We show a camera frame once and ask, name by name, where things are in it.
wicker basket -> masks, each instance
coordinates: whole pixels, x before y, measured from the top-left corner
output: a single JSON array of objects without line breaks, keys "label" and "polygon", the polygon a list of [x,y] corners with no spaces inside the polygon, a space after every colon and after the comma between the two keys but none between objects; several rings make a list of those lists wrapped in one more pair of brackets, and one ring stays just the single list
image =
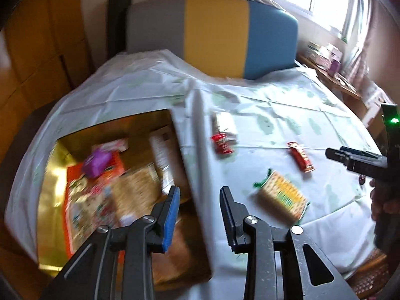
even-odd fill
[{"label": "wicker basket", "polygon": [[375,249],[347,282],[359,299],[366,299],[380,291],[390,277],[387,256]]}]

purple package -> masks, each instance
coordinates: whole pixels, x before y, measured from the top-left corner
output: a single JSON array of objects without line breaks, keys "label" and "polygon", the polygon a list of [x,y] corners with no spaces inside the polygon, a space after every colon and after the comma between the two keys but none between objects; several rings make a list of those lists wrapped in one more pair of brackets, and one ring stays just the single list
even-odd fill
[{"label": "purple package", "polygon": [[341,63],[334,59],[327,73],[329,76],[334,77],[335,73],[338,72],[340,68],[341,68]]},{"label": "purple package", "polygon": [[97,178],[107,168],[112,157],[111,152],[96,149],[84,161],[82,171],[89,178]]}]

blue gripper pad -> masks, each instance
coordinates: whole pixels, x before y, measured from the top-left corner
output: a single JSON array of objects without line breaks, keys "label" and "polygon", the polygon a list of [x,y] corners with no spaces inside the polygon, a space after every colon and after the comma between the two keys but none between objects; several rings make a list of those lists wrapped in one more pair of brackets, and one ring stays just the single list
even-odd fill
[{"label": "blue gripper pad", "polygon": [[179,188],[176,187],[175,192],[172,196],[171,204],[169,206],[169,211],[164,224],[164,234],[161,243],[164,252],[168,250],[169,246],[171,246],[171,243],[173,241],[174,228],[175,228],[175,223],[177,222],[180,203],[181,203],[181,191],[179,190]]}]

yellow stripe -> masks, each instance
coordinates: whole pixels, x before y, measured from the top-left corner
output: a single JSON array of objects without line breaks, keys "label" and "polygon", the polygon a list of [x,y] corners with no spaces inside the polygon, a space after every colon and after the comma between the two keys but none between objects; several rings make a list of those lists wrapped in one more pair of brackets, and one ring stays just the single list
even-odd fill
[{"label": "yellow stripe", "polygon": [[249,35],[246,0],[186,0],[185,61],[214,77],[242,78]]},{"label": "yellow stripe", "polygon": [[39,264],[39,269],[40,270],[44,270],[44,271],[60,272],[63,268],[62,267],[58,267],[58,266],[53,266],[53,265]]}]

snack package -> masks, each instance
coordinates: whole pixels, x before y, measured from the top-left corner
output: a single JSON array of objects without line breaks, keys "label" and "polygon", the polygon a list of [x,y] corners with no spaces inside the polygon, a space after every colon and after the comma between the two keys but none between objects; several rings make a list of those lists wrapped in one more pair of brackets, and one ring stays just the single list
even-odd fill
[{"label": "snack package", "polygon": [[309,205],[299,190],[277,171],[269,169],[268,177],[255,183],[258,193],[282,211],[292,222],[299,222]]},{"label": "snack package", "polygon": [[118,152],[112,153],[109,166],[96,178],[83,174],[83,163],[67,168],[67,187],[63,206],[64,236],[67,255],[71,257],[94,230],[106,224],[119,227],[111,182],[125,170]]},{"label": "snack package", "polygon": [[301,171],[312,172],[315,170],[309,157],[306,155],[304,148],[299,143],[288,142],[287,146],[290,148],[291,155],[295,158]]},{"label": "snack package", "polygon": [[234,152],[228,143],[225,133],[214,134],[211,140],[214,142],[214,148],[217,154],[226,156]]},{"label": "snack package", "polygon": [[172,185],[180,188],[180,201],[191,198],[191,188],[180,157],[179,144],[167,125],[150,133],[149,142],[153,151],[157,174],[161,179],[162,192],[168,194]]},{"label": "snack package", "polygon": [[220,111],[212,113],[213,134],[224,133],[228,141],[236,141],[238,131],[231,113]]},{"label": "snack package", "polygon": [[97,178],[109,166],[112,158],[111,152],[96,149],[83,162],[82,171],[89,178]]},{"label": "snack package", "polygon": [[161,196],[159,177],[151,163],[136,171],[127,171],[109,186],[115,204],[115,218],[121,226],[150,214]]},{"label": "snack package", "polygon": [[103,151],[118,151],[118,152],[124,152],[125,150],[128,149],[128,139],[118,139],[118,140],[113,140],[110,142],[102,143],[102,144],[96,144],[91,147],[91,150],[103,150]]}]

